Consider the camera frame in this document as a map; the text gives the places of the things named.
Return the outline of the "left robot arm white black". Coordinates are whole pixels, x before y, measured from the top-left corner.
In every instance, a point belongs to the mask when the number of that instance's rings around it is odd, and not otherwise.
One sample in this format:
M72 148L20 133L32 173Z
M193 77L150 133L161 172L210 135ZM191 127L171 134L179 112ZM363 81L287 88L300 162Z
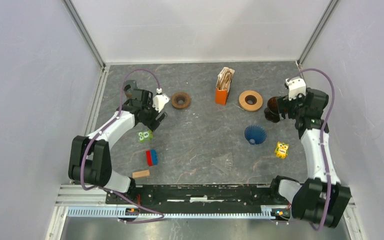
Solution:
M137 198L134 180L115 172L110 150L129 130L141 123L155 131L167 117L163 111L170 98L157 89L157 93L133 89L131 97L99 129L87 136L76 136L71 143L68 177L84 185L101 187L118 192L125 204Z

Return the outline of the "light wooden ring holder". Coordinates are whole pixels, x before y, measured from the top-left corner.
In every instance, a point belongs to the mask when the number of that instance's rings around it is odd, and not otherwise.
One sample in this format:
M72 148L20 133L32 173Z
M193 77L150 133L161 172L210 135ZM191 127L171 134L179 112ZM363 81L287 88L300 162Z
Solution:
M239 106L248 112L256 112L264 104L263 97L254 90L243 91L238 98Z

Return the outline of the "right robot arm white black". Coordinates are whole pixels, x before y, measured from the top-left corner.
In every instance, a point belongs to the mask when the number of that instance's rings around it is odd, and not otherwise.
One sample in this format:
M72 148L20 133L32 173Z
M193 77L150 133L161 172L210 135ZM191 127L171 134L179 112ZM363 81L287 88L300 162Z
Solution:
M295 120L298 137L304 147L307 180L278 175L270 184L269 199L275 204L288 200L291 215L328 228L335 228L351 199L349 187L341 184L329 149L329 128L322 119L329 95L317 89L302 87L289 90L276 99L282 118Z

